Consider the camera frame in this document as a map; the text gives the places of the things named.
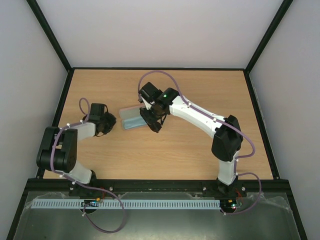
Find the light blue cleaning cloth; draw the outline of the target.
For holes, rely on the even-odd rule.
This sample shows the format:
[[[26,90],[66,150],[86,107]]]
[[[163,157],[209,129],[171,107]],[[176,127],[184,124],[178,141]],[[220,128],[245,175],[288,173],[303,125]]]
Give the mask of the light blue cleaning cloth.
[[[141,116],[127,118],[122,121],[122,126],[124,130],[136,129],[146,125],[147,123]]]

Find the black aviator sunglasses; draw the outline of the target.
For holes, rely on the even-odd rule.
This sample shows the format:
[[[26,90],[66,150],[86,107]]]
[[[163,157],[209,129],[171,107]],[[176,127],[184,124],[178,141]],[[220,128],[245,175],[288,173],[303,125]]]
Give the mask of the black aviator sunglasses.
[[[162,128],[163,121],[160,120],[160,121],[149,122],[147,123],[147,125],[153,132],[158,133]]]

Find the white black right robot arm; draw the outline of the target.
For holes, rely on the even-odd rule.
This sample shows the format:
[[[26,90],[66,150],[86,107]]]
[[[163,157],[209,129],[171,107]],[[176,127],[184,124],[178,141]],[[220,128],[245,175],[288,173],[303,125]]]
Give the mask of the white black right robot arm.
[[[165,91],[148,83],[138,91],[138,99],[144,107],[139,113],[148,127],[158,133],[168,115],[179,117],[198,127],[212,138],[212,154],[219,160],[216,190],[229,196],[236,189],[236,157],[243,137],[236,117],[223,117],[209,112],[186,99],[177,90]]]

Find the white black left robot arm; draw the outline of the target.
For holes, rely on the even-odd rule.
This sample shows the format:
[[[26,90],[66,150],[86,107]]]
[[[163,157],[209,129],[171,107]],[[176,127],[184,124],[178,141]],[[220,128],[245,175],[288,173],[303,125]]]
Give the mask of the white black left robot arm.
[[[106,104],[92,103],[79,122],[47,127],[38,150],[37,166],[71,181],[72,185],[99,190],[93,186],[96,173],[77,160],[78,142],[108,134],[116,122]]]

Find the grey metal front plate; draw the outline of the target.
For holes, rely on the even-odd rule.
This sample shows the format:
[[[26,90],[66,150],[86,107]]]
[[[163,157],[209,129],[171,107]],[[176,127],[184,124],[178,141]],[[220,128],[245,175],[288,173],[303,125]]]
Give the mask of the grey metal front plate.
[[[232,204],[236,215],[205,209],[32,209],[37,199],[80,199],[30,193],[15,240],[298,240],[285,194],[251,193]],[[214,200],[187,193],[126,193],[122,200]]]

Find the black front mounting rail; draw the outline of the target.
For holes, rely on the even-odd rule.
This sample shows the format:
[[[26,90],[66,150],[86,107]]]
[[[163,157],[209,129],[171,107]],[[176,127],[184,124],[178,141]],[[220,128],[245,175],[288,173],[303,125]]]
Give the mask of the black front mounting rail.
[[[257,180],[237,180],[233,186],[222,186],[217,180],[112,180],[98,179],[93,182],[98,190],[87,189],[66,179],[38,179],[27,181],[24,193],[28,192],[66,192],[71,197],[101,197],[101,189],[114,194],[125,193],[188,193],[201,197],[235,198],[245,197],[248,193],[258,193]]]

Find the black left corner frame post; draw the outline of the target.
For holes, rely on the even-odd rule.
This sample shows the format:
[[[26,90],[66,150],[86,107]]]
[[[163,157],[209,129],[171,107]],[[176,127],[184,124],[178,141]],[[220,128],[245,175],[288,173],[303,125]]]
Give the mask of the black left corner frame post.
[[[59,44],[52,28],[50,27],[50,24],[48,23],[43,11],[41,10],[38,2],[36,0],[26,0],[26,2],[28,3],[31,11],[33,12],[35,18],[37,19],[39,25],[41,26],[43,32],[45,33],[47,39],[49,40],[51,46],[53,47],[63,67],[67,72],[70,72],[72,70],[72,67],[61,45]]]

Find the black corner frame post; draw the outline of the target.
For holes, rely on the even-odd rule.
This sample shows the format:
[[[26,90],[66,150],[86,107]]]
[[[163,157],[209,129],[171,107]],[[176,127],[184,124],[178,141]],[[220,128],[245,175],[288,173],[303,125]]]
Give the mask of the black corner frame post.
[[[41,10],[38,2],[36,0],[26,0],[26,2],[28,3],[31,11],[33,12],[35,18],[37,19],[39,25],[41,26],[43,32],[45,33],[47,39],[49,40],[51,46],[53,47],[63,67],[67,72],[70,72],[72,70],[72,67],[61,45],[59,44],[52,28],[50,27],[50,24],[48,23],[43,11]]]
[[[292,3],[293,3],[293,0],[283,0],[282,3],[280,4],[276,14],[274,15],[272,21],[270,22],[266,32],[264,33],[261,41],[259,42],[256,50],[254,51],[252,57],[250,58],[244,70],[244,73],[246,75],[249,75],[250,72],[253,70],[258,59],[260,58],[261,54],[265,50],[266,46],[268,45],[269,41],[271,40],[273,34],[277,30],[279,24],[281,23],[282,19],[286,15]]]

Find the black right corner frame post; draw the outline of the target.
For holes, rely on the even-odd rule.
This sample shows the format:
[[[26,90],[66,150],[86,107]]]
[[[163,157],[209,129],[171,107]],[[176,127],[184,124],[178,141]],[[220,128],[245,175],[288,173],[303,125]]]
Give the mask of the black right corner frame post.
[[[293,3],[293,0],[283,0],[282,3],[280,4],[276,14],[274,15],[272,21],[270,22],[266,32],[264,33],[261,41],[259,42],[256,50],[254,51],[252,57],[250,58],[244,70],[244,73],[246,75],[249,75],[250,72],[253,70],[258,59],[260,58],[261,54],[265,50],[266,46],[268,45],[269,41],[271,40],[273,34],[277,30],[279,24],[281,23],[282,19],[286,15],[292,3]]]

